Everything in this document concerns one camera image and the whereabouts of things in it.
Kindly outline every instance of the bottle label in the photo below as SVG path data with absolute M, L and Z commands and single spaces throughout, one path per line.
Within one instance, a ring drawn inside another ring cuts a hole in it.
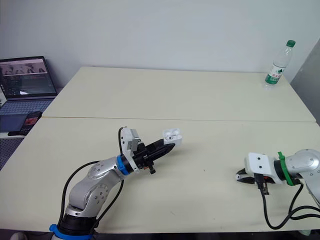
M 278 67 L 273 64 L 270 72 L 265 78 L 265 82 L 268 84 L 276 84 L 285 69 L 285 67 Z

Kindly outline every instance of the laptop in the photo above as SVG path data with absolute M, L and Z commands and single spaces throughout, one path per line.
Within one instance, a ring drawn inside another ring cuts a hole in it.
M 0 87 L 7 100 L 0 133 L 19 131 L 29 113 L 43 112 L 57 96 L 43 56 L 0 60 Z

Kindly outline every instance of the wire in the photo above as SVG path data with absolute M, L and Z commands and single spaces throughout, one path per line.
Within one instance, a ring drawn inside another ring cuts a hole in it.
M 302 182 L 299 182 L 299 184 L 300 184 L 300 187 L 299 187 L 298 191 L 296 192 L 296 194 L 294 195 L 294 197 L 293 197 L 293 199 L 291 201 L 288 214 L 290 214 L 290 212 L 292 211 L 292 208 L 294 207 L 294 204 L 295 204 L 295 201 L 296 201 L 298 195 L 301 193 L 302 189 L 304 188 L 304 184 Z M 315 211 L 320 212 L 320 209 L 317 208 L 317 207 L 314 207 L 314 206 L 305 205 L 305 206 L 302 206 L 302 207 L 303 207 L 303 209 L 311 209 L 311 210 L 315 210 Z M 291 216 L 290 219 L 292 219 L 292 220 L 300 220 L 300 219 L 303 219 L 305 217 L 306 218 L 316 217 L 314 215 L 316 215 L 316 214 L 304 214 L 304 215 L 301 215 L 301 216 Z
M 297 199 L 298 195 L 302 191 L 302 188 L 303 188 L 303 184 L 300 186 L 299 190 L 294 195 L 290 207 L 294 205 L 295 200 Z M 266 224 L 269 226 L 269 228 L 271 228 L 273 230 L 278 230 L 278 229 L 282 228 L 288 222 L 288 220 L 292 217 L 293 214 L 295 214 L 296 212 L 298 212 L 302 209 L 312 209 L 312 210 L 316 210 L 316 211 L 320 212 L 320 209 L 313 207 L 313 206 L 299 206 L 299 207 L 295 208 L 294 210 L 289 211 L 288 215 L 285 217 L 285 219 L 278 226 L 272 226 L 271 223 L 269 222 L 269 218 L 268 218 L 267 201 L 266 201 L 266 197 L 264 195 L 263 189 L 260 189 L 260 193 L 261 193 L 262 201 L 263 201 L 263 212 L 264 212 L 264 218 L 265 218 Z M 305 215 L 294 217 L 294 218 L 296 218 L 294 220 L 306 219 L 306 218 L 311 218 L 311 217 L 320 219 L 320 215 L 318 215 L 318 214 L 305 214 Z
M 106 207 L 106 209 L 101 213 L 101 215 L 99 216 L 99 218 L 95 221 L 94 225 L 92 226 L 91 228 L 91 233 L 94 232 L 95 228 L 98 227 L 99 225 L 99 222 L 100 220 L 104 217 L 104 215 L 108 212 L 108 210 L 112 207 L 112 205 L 115 203 L 115 201 L 117 200 L 117 198 L 119 197 L 121 191 L 122 191 L 122 188 L 124 186 L 124 182 L 125 180 L 122 180 L 121 181 L 121 185 L 120 185 L 120 188 L 118 190 L 118 192 L 116 193 L 115 197 L 113 198 L 113 200 L 110 202 L 110 204 Z
M 121 147 L 121 139 L 120 139 L 120 137 L 121 137 L 121 130 L 123 129 L 123 127 L 120 127 L 119 128 L 119 131 L 118 131 L 118 142 L 119 142 L 119 148 L 120 148 L 120 155 L 122 155 L 123 153 L 122 153 L 122 147 Z
M 65 214 L 65 201 L 66 201 L 66 192 L 67 192 L 67 188 L 68 188 L 68 185 L 71 181 L 71 179 L 77 174 L 77 172 L 79 172 L 81 169 L 85 168 L 86 166 L 89 166 L 89 165 L 92 165 L 92 164 L 96 164 L 98 163 L 99 161 L 91 161 L 91 162 L 88 162 L 84 165 L 82 165 L 81 167 L 79 167 L 77 170 L 75 170 L 71 176 L 68 178 L 68 180 L 66 181 L 65 185 L 64 185 L 64 188 L 63 188 L 63 192 L 62 192 L 62 200 L 61 200 L 61 210 L 60 210 L 60 217 L 59 217 L 59 221 L 58 221 L 58 224 L 57 224 L 57 227 L 59 228 L 60 226 L 60 223 L 64 217 L 64 214 Z

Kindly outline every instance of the laptop screen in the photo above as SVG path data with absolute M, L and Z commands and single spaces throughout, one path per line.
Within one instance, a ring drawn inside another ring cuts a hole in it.
M 0 60 L 0 87 L 7 99 L 57 95 L 43 56 Z

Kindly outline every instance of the green ring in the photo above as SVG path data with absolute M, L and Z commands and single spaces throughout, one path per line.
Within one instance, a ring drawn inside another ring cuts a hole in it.
M 282 168 L 286 183 L 290 186 L 294 186 L 294 183 L 291 180 L 291 177 L 289 175 L 289 172 L 288 172 L 288 169 L 286 166 L 286 162 L 285 162 L 286 157 L 283 156 L 282 152 L 280 152 L 280 151 L 278 151 L 278 154 L 279 154 L 280 164 L 281 164 L 281 168 Z

